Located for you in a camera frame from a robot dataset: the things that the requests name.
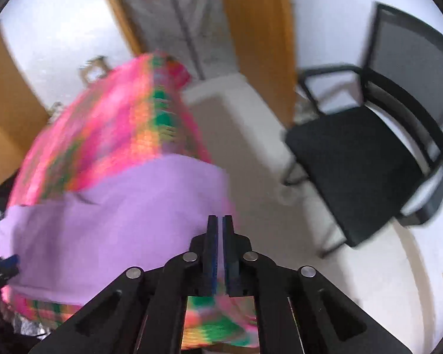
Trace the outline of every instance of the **white wall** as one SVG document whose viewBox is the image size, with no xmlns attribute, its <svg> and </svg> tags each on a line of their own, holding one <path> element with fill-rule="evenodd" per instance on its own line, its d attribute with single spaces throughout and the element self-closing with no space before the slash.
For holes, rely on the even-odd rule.
<svg viewBox="0 0 443 354">
<path fill-rule="evenodd" d="M 0 14 L 10 53 L 45 104 L 71 103 L 84 90 L 78 71 L 107 56 L 115 67 L 133 58 L 106 0 L 10 0 Z"/>
<path fill-rule="evenodd" d="M 293 0 L 297 26 L 297 63 L 300 67 L 325 63 L 360 64 L 374 13 L 382 2 L 427 22 L 443 34 L 443 15 L 432 0 Z M 312 84 L 318 96 L 352 81 L 352 76 L 318 79 Z M 352 105 L 345 91 L 326 102 L 325 109 Z M 443 207 L 426 227 L 412 229 L 430 278 L 435 310 L 433 346 L 443 336 Z"/>
</svg>

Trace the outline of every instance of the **colorful plaid fabric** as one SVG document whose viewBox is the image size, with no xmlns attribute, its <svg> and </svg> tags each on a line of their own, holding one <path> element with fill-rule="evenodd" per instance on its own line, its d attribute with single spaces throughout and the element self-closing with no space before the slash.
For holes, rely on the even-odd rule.
<svg viewBox="0 0 443 354">
<path fill-rule="evenodd" d="M 164 153 L 209 162 L 180 99 L 189 80 L 180 63 L 155 53 L 93 84 L 36 138 L 8 206 L 85 189 Z"/>
<path fill-rule="evenodd" d="M 223 285 L 215 297 L 188 297 L 185 312 L 183 350 L 213 345 L 218 342 L 233 346 L 259 346 L 258 326 L 252 297 L 229 298 Z M 57 329 L 81 306 L 30 300 L 9 287 L 3 299 L 29 320 Z"/>
<path fill-rule="evenodd" d="M 35 140 L 15 182 L 9 206 L 34 205 L 164 153 L 210 162 L 179 89 L 190 75 L 155 53 L 94 83 Z M 222 287 L 218 293 L 225 294 Z M 24 317 L 57 328 L 81 306 L 30 300 L 6 287 L 3 299 Z M 189 297 L 182 348 L 225 342 L 257 347 L 252 299 Z"/>
</svg>

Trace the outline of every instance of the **black office chair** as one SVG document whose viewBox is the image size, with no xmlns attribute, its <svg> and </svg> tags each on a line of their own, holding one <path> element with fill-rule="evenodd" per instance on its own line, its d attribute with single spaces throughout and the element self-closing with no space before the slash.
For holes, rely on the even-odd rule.
<svg viewBox="0 0 443 354">
<path fill-rule="evenodd" d="M 323 113 L 306 85 L 308 78 L 334 72 L 358 75 L 363 104 L 339 113 Z M 331 210 L 345 240 L 355 247 L 395 217 L 402 226 L 429 221 L 443 201 L 443 175 L 427 202 L 412 214 L 402 208 L 417 189 L 443 170 L 443 35 L 387 5 L 378 4 L 362 67 L 329 65 L 299 73 L 299 85 L 318 119 L 296 125 L 285 142 L 295 156 L 284 185 L 310 180 Z M 368 106 L 401 126 L 422 154 L 416 158 Z M 293 181 L 300 164 L 308 177 Z"/>
</svg>

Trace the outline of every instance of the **white floor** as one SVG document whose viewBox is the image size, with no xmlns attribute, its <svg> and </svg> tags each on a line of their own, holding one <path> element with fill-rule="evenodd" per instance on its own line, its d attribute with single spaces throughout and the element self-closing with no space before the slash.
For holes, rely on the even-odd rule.
<svg viewBox="0 0 443 354">
<path fill-rule="evenodd" d="M 422 353 L 421 300 L 397 226 L 320 260 L 316 251 L 341 234 L 311 184 L 291 206 L 279 203 L 277 183 L 290 155 L 284 129 L 260 96 L 236 74 L 200 83 L 184 100 L 214 163 L 230 175 L 235 227 L 253 248 L 278 265 L 316 267 L 413 353 Z"/>
</svg>

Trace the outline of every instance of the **purple cloth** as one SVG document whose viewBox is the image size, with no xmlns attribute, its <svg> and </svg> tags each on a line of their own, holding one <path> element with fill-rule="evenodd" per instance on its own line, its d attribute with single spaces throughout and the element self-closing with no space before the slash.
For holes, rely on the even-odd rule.
<svg viewBox="0 0 443 354">
<path fill-rule="evenodd" d="M 181 155 L 154 159 L 34 206 L 13 206 L 0 222 L 0 256 L 20 256 L 10 281 L 27 298 L 82 305 L 125 269 L 163 266 L 230 214 L 227 178 Z"/>
</svg>

